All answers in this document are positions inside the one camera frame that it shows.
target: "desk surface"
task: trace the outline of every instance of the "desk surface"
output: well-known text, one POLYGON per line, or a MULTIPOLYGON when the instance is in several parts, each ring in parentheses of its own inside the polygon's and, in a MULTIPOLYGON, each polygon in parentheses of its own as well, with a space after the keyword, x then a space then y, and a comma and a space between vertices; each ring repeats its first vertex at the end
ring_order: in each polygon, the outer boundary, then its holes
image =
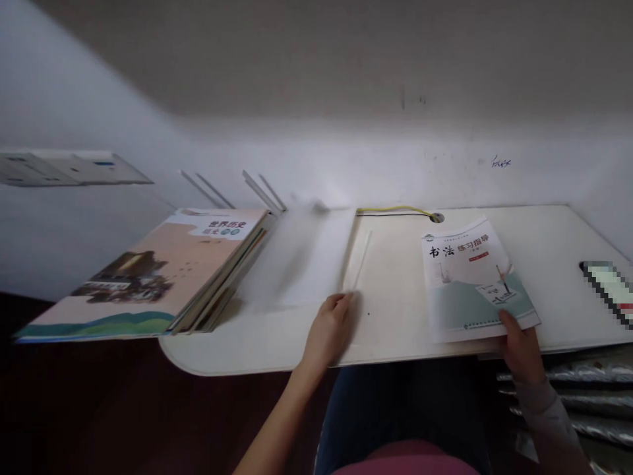
MULTIPOLYGON (((486 215, 538 311, 542 351, 632 342, 578 267, 612 261, 630 280, 627 260, 567 206, 440 210, 435 224, 420 216, 360 217, 351 236, 344 288, 353 286, 367 234, 371 239, 357 289, 359 323, 340 364, 438 358, 496 351, 493 339, 435 344, 427 317, 420 238, 465 226, 486 215)), ((214 332, 165 336, 160 345, 178 367, 197 375, 293 368, 320 302, 282 311, 238 314, 214 332)))

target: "wooden floor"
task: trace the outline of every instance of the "wooden floor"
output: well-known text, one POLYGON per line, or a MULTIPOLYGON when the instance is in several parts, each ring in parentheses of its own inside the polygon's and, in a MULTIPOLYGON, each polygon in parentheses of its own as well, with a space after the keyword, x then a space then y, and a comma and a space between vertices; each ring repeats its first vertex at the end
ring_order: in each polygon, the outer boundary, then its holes
MULTIPOLYGON (((10 296, 0 304, 7 299, 3 307, 15 308, 10 296)), ((230 474, 289 377, 189 375, 167 361, 153 339, 9 344, 15 326, 49 305, 23 304, 24 312, 5 319, 3 328, 6 473, 230 474)), ((313 471, 336 372, 327 373, 309 405, 288 474, 313 471)), ((522 472, 528 461, 491 449, 495 474, 531 473, 522 472)))

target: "pixelated phone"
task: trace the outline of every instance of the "pixelated phone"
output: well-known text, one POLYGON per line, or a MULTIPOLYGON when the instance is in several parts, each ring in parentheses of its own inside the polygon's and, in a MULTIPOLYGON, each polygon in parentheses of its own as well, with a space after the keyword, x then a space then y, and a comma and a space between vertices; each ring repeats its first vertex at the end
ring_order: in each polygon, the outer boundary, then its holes
POLYGON ((603 298, 607 306, 628 329, 633 330, 633 293, 631 284, 612 262, 584 261, 580 268, 585 278, 603 298))

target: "leg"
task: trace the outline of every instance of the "leg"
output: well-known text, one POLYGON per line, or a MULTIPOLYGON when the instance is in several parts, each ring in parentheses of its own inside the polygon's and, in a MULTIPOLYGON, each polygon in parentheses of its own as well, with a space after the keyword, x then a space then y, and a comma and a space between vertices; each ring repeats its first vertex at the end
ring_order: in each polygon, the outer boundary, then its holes
POLYGON ((422 438, 489 474, 481 411, 471 380, 474 363, 471 358, 415 362, 407 394, 414 414, 409 420, 420 426, 422 438))
POLYGON ((341 368, 323 422, 315 475, 360 462, 398 439, 402 370, 390 363, 341 368))

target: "person's left hand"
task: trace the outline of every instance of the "person's left hand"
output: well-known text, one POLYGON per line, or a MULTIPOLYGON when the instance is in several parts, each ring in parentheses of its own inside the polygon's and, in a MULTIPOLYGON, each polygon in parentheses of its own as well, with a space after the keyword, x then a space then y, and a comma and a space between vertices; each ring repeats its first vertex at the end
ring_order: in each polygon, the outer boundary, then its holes
POLYGON ((347 346, 351 320, 347 309, 353 293, 334 294, 325 299, 312 323, 299 367, 320 379, 347 346))

